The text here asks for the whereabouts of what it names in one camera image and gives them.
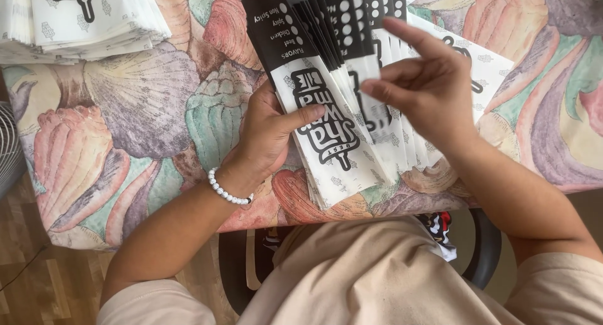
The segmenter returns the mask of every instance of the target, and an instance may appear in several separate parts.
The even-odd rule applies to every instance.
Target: table
[[[57,245],[119,246],[239,141],[266,79],[239,0],[157,0],[173,37],[75,66],[3,70],[41,220]],[[480,133],[566,193],[603,187],[603,8],[592,0],[417,0],[410,10],[515,62]],[[296,151],[220,231],[475,205],[445,160],[319,211]]]

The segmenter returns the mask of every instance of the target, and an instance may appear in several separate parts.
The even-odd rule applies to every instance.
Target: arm
[[[543,252],[603,262],[603,254],[563,193],[480,138],[471,113],[471,65],[428,33],[384,19],[421,58],[382,68],[362,90],[400,109],[448,159],[490,220],[509,236],[520,265]]]
[[[274,90],[265,82],[250,98],[234,158],[215,175],[234,197],[244,198],[280,168],[290,133],[324,114],[309,105],[282,114]],[[149,280],[174,279],[199,248],[236,210],[204,181],[162,206],[125,239],[107,269],[101,307],[120,290]]]

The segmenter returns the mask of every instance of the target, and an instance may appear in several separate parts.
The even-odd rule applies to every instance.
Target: shirt sleeve
[[[212,311],[180,283],[154,280],[119,291],[102,306],[97,325],[215,325]]]
[[[542,253],[517,269],[505,307],[525,324],[603,324],[603,263]]]

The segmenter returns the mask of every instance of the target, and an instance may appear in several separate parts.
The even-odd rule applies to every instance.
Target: black chair
[[[501,231],[492,224],[482,209],[470,209],[470,211],[475,223],[475,249],[463,277],[483,290],[492,278],[501,257]],[[256,232],[256,276],[260,282],[264,282],[274,269],[272,264],[274,252],[262,246],[262,239],[263,237]],[[247,231],[245,230],[219,235],[218,260],[222,286],[230,306],[238,315],[243,313],[256,293],[255,290],[247,287],[246,243]]]

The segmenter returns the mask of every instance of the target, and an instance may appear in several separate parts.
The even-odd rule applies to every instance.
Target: fan
[[[13,111],[8,102],[0,102],[0,199],[26,168]]]

